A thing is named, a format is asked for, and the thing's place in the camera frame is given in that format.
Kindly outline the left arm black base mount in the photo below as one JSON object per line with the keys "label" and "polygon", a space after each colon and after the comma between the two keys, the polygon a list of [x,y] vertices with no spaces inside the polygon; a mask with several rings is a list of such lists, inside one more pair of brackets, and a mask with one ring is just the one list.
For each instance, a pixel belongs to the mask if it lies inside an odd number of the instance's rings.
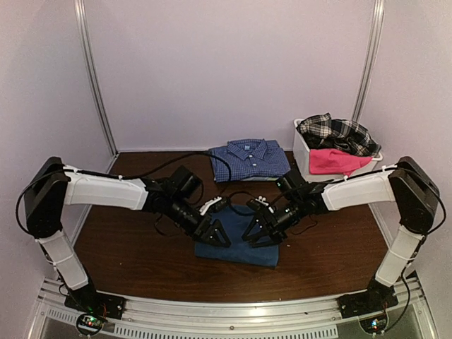
{"label": "left arm black base mount", "polygon": [[64,305],[68,308],[80,311],[75,327],[77,331],[86,337],[99,334],[110,319],[121,320],[125,308],[124,297],[98,293],[93,306],[83,303],[70,292],[67,294]]}

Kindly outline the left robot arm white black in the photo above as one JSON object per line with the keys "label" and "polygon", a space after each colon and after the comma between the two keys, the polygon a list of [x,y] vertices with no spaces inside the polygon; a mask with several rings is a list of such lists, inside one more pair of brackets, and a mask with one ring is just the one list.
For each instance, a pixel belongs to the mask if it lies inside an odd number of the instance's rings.
{"label": "left robot arm white black", "polygon": [[213,217],[225,204],[222,196],[196,208],[188,200],[203,182],[193,172],[179,166],[168,177],[156,179],[153,173],[105,174],[50,157],[17,198],[15,208],[23,208],[25,213],[24,221],[15,214],[19,228],[40,245],[67,288],[75,291],[74,302],[87,314],[97,312],[102,300],[88,287],[90,276],[65,232],[61,216],[66,206],[82,206],[85,214],[94,206],[157,213],[195,242],[222,248],[231,245],[222,223]]}

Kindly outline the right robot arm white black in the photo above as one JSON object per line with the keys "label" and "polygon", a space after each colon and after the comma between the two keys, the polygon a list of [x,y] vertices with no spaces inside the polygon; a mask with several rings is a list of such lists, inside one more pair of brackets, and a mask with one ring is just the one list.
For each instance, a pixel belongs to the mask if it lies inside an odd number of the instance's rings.
{"label": "right robot arm white black", "polygon": [[382,225],[376,207],[380,203],[396,204],[400,217],[397,234],[371,279],[376,285],[362,296],[362,306],[371,312],[387,303],[387,288],[403,278],[427,237],[441,227],[434,222],[436,212],[447,214],[439,188],[409,156],[394,165],[336,181],[307,182],[297,169],[291,169],[276,185],[279,197],[287,200],[282,208],[264,198],[247,203],[254,214],[242,239],[253,247],[282,243],[286,231],[307,216],[353,206],[367,206],[376,224]]}

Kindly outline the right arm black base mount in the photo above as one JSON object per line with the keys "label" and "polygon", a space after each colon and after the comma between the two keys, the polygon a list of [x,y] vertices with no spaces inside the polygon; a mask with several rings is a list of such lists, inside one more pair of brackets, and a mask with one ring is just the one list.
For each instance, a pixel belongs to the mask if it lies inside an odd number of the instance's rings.
{"label": "right arm black base mount", "polygon": [[397,306],[398,298],[393,287],[383,286],[342,295],[337,303],[342,319],[357,318],[366,334],[379,335],[388,326],[388,308]]}

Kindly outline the dark blue polo shirt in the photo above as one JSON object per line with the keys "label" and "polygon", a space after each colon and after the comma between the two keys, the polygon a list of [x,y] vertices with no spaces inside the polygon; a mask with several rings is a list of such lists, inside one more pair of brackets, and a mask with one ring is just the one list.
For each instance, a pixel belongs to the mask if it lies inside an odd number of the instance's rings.
{"label": "dark blue polo shirt", "polygon": [[210,258],[233,263],[246,263],[255,266],[275,268],[279,261],[279,246],[252,248],[242,240],[242,234],[251,222],[251,216],[236,214],[229,207],[213,215],[218,219],[230,238],[228,248],[215,247],[208,244],[196,243],[194,253],[199,258]]}

